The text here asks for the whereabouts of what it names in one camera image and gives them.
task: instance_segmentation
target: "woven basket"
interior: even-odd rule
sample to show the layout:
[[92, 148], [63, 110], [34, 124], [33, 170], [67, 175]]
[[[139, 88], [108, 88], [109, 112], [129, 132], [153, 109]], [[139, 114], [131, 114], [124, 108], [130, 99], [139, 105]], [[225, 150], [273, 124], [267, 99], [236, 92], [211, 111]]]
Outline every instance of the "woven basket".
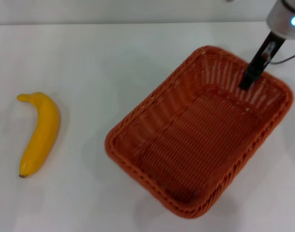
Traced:
[[293, 102], [266, 72], [239, 89], [246, 67], [220, 48], [199, 48], [107, 135], [108, 155], [178, 216], [204, 214]]

